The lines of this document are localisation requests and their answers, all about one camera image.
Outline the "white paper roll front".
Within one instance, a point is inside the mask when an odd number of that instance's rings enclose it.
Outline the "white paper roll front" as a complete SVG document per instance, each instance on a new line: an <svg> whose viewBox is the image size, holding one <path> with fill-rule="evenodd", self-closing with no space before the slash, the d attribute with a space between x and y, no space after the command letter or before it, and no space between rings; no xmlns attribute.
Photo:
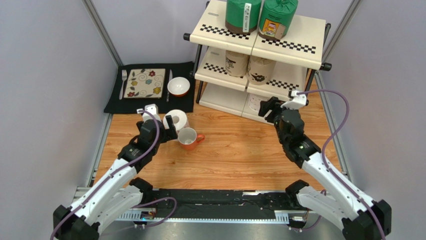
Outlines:
<svg viewBox="0 0 426 240"><path fill-rule="evenodd" d="M255 95L250 93L248 95L248 106L252 111L259 112L261 108L261 102L262 101L268 101L268 98L265 98L263 96Z"/></svg>

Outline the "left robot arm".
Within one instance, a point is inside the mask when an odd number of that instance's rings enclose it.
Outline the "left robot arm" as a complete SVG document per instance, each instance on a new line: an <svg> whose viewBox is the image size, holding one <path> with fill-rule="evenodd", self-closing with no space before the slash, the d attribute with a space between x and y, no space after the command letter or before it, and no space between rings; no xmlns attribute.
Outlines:
<svg viewBox="0 0 426 240"><path fill-rule="evenodd" d="M173 118L165 119L168 127L144 111L143 120L136 124L139 134L122 148L101 179L70 206L56 208L50 239L97 240L121 214L145 206L147 184L136 175L152 161L160 144L178 137Z"/></svg>

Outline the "brown roll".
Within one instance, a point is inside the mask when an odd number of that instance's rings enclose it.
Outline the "brown roll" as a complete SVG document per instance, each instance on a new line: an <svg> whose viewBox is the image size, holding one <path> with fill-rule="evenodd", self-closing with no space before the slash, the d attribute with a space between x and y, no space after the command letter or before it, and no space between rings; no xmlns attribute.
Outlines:
<svg viewBox="0 0 426 240"><path fill-rule="evenodd" d="M243 77L247 73L249 55L225 51L225 69L227 73L233 77Z"/></svg>
<svg viewBox="0 0 426 240"><path fill-rule="evenodd" d="M275 60L251 55L247 67L249 83L265 85L271 80L276 63Z"/></svg>

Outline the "green roll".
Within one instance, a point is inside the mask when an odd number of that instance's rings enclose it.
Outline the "green roll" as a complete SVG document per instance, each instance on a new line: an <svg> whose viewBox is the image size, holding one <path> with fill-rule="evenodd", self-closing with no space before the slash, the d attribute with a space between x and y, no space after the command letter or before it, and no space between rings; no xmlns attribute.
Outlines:
<svg viewBox="0 0 426 240"><path fill-rule="evenodd" d="M228 0L225 27L232 33L248 34L258 27L261 0Z"/></svg>
<svg viewBox="0 0 426 240"><path fill-rule="evenodd" d="M258 35L267 40L281 40L288 33L298 4L298 0L265 0Z"/></svg>

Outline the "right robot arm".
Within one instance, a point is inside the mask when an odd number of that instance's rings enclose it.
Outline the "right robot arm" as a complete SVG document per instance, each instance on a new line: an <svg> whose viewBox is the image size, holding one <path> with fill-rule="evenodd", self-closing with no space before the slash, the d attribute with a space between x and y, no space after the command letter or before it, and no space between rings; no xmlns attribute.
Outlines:
<svg viewBox="0 0 426 240"><path fill-rule="evenodd" d="M315 211L333 223L346 240L383 240L392 230L392 208L376 201L356 187L322 155L305 133L305 123L297 109L282 107L283 101L272 97L260 102L258 115L275 127L286 157L314 177L328 196L298 180L286 192L302 207Z"/></svg>

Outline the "white paper roll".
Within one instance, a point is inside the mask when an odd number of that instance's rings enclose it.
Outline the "white paper roll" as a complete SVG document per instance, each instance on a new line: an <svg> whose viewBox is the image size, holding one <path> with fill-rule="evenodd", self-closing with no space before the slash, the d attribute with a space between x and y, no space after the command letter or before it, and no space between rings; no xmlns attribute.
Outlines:
<svg viewBox="0 0 426 240"><path fill-rule="evenodd" d="M189 120L187 117L187 114L179 109L173 109L165 114L163 117L162 123L165 127L165 129L169 129L169 125L166 119L166 116L171 116L173 125L176 129L176 133L178 134L182 129L189 128Z"/></svg>
<svg viewBox="0 0 426 240"><path fill-rule="evenodd" d="M248 106L252 111L259 112L261 108L261 102L262 101L268 101L268 98L265 98L263 96L255 95L250 93L248 95Z"/></svg>

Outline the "white paper roll back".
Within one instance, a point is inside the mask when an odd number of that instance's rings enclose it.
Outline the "white paper roll back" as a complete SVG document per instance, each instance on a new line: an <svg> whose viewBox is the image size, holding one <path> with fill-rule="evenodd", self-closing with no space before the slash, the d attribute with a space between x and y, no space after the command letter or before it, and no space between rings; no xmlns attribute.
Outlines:
<svg viewBox="0 0 426 240"><path fill-rule="evenodd" d="M163 117L162 123L165 127L165 129L169 129L169 125L166 119L166 116L171 116L173 125L176 129L176 133L178 134L182 129L189 128L189 120L187 117L187 114L179 109L173 109L165 114Z"/></svg>

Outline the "brown roll back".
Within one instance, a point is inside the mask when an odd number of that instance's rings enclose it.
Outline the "brown roll back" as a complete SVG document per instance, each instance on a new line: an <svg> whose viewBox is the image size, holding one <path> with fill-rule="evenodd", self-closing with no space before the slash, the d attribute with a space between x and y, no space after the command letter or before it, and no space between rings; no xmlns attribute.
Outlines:
<svg viewBox="0 0 426 240"><path fill-rule="evenodd" d="M233 77L243 77L247 73L249 55L225 51L225 69L227 73Z"/></svg>

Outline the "brown roll front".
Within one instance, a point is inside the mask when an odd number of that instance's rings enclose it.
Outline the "brown roll front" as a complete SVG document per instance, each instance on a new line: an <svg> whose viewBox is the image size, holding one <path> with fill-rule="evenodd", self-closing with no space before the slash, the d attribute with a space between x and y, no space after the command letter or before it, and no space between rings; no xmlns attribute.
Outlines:
<svg viewBox="0 0 426 240"><path fill-rule="evenodd" d="M251 55L247 67L249 83L265 85L271 80L276 63L275 60Z"/></svg>

